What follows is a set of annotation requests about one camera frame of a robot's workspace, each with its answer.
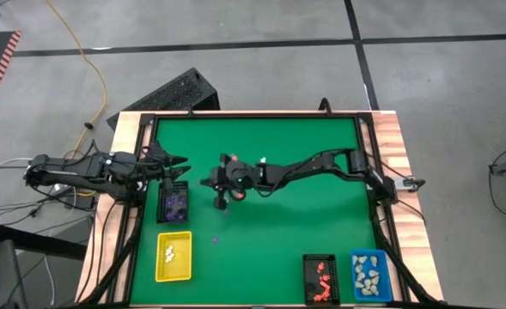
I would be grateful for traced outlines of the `black plastic mesh basket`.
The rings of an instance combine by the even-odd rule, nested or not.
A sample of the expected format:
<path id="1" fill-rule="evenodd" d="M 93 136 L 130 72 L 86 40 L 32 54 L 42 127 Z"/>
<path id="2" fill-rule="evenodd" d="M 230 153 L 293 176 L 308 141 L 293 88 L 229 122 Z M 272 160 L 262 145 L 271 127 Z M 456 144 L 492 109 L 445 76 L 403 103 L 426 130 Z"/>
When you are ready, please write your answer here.
<path id="1" fill-rule="evenodd" d="M 318 273 L 317 265 L 323 262 L 325 268 Z M 336 256 L 334 254 L 304 254 L 302 256 L 303 271 L 303 293 L 306 306 L 339 306 L 340 293 L 338 284 L 338 272 Z M 328 301 L 314 301 L 316 294 L 323 294 L 325 289 L 320 285 L 320 277 L 329 275 L 330 280 L 326 282 L 330 286 Z"/>
<path id="2" fill-rule="evenodd" d="M 187 208 L 185 209 L 185 211 L 186 211 L 186 218 L 183 221 L 169 221 L 169 222 L 166 222 L 165 219 L 164 219 L 164 215 L 165 215 L 165 213 L 168 210 L 174 210 L 173 207 L 172 208 L 167 208 L 167 207 L 163 206 L 163 198 L 166 195 L 171 195 L 171 194 L 174 194 L 175 196 L 177 196 L 177 195 L 181 195 L 181 196 L 186 195 L 187 196 L 188 205 L 187 205 Z M 187 221 L 188 209 L 189 209 L 188 194 L 189 194 L 189 188 L 188 188 L 188 182 L 187 181 L 177 181 L 177 182 L 174 182 L 173 183 L 173 187 L 172 187 L 171 190 L 166 189 L 165 185 L 161 184 L 160 187 L 159 187 L 159 198 L 158 198 L 157 209 L 156 209 L 156 219 L 157 219 L 157 222 L 158 223 L 176 223 L 176 222 Z"/>

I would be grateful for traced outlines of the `black floor beam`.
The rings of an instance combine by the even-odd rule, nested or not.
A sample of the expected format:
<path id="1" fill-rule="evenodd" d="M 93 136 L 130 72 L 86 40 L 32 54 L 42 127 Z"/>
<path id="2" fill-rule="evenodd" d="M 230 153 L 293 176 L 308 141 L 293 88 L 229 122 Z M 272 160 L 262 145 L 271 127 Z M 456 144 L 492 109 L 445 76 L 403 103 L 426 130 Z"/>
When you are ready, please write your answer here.
<path id="1" fill-rule="evenodd" d="M 85 245 L 0 225 L 0 243 L 5 240 L 11 240 L 15 249 L 61 258 L 83 260 L 87 252 Z"/>

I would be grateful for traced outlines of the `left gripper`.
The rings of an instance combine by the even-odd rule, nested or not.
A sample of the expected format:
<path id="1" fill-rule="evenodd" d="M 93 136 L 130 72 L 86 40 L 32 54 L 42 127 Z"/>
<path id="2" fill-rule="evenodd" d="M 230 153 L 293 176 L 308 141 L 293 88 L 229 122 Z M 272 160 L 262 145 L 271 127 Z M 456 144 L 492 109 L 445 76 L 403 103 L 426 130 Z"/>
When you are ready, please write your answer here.
<path id="1" fill-rule="evenodd" d="M 182 176 L 191 169 L 191 166 L 173 167 L 176 163 L 184 163 L 186 157 L 171 155 L 164 150 L 158 141 L 153 141 L 149 146 L 142 146 L 143 158 L 140 167 L 141 179 L 165 179 L 175 181 L 176 177 Z"/>

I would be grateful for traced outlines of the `yellow plastic mesh basket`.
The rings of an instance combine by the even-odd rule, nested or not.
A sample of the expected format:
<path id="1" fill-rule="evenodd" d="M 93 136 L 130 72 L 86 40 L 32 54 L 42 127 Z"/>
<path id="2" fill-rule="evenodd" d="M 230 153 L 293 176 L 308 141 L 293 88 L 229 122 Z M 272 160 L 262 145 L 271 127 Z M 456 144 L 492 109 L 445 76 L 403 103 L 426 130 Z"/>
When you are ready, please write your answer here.
<path id="1" fill-rule="evenodd" d="M 165 262 L 166 249 L 174 247 L 174 259 Z M 192 233 L 190 231 L 159 233 L 155 259 L 155 281 L 176 282 L 192 277 Z"/>

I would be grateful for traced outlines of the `black perforated computer case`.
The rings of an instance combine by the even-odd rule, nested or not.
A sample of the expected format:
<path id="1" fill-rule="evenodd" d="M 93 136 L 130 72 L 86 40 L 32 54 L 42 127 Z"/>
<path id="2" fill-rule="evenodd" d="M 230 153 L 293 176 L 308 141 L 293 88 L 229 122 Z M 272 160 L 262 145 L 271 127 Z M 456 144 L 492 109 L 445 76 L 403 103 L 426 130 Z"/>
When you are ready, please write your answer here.
<path id="1" fill-rule="evenodd" d="M 130 104 L 107 119 L 115 130 L 122 112 L 148 111 L 218 111 L 220 102 L 216 89 L 196 69 L 191 68 L 156 90 Z"/>

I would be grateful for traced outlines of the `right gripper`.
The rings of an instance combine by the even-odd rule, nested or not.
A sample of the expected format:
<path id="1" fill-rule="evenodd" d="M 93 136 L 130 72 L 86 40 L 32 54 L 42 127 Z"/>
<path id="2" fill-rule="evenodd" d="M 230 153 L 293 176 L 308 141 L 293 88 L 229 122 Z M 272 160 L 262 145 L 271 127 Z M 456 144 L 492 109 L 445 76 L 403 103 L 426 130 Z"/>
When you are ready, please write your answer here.
<path id="1" fill-rule="evenodd" d="M 252 189 L 259 180 L 257 167 L 214 167 L 207 178 L 199 183 L 218 193 L 214 199 L 214 207 L 218 210 L 228 207 L 225 191 L 246 191 Z"/>

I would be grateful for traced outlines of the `blue plastic mesh basket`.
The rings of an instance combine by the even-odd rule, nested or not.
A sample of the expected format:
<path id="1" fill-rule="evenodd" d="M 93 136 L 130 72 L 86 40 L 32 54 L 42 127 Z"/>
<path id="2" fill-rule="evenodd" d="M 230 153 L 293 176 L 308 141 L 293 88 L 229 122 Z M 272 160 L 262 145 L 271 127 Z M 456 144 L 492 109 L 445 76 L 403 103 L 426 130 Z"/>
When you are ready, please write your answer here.
<path id="1" fill-rule="evenodd" d="M 352 256 L 367 256 L 368 259 L 364 264 L 360 264 L 357 262 L 356 264 L 352 263 Z M 377 266 L 374 267 L 370 262 L 371 256 L 377 256 L 378 263 Z M 363 282 L 366 279 L 372 279 L 374 277 L 369 276 L 370 270 L 376 270 L 379 272 L 379 275 L 376 277 L 380 278 L 380 281 L 377 285 L 371 285 L 377 287 L 379 295 L 376 296 L 374 294 L 364 296 L 361 293 L 361 290 L 363 288 L 366 288 L 365 286 L 363 288 L 355 288 L 355 282 L 358 282 L 357 280 L 357 273 L 355 272 L 355 267 L 358 265 L 362 265 L 363 271 L 361 273 L 365 274 L 365 278 L 361 280 L 360 282 L 363 284 Z M 352 287 L 353 287 L 353 294 L 356 300 L 360 302 L 370 302 L 370 303 L 388 303 L 393 300 L 393 290 L 392 290 L 392 283 L 390 279 L 390 273 L 389 268 L 387 265 L 387 254 L 383 250 L 378 249 L 355 249 L 351 252 L 351 275 L 352 275 Z"/>

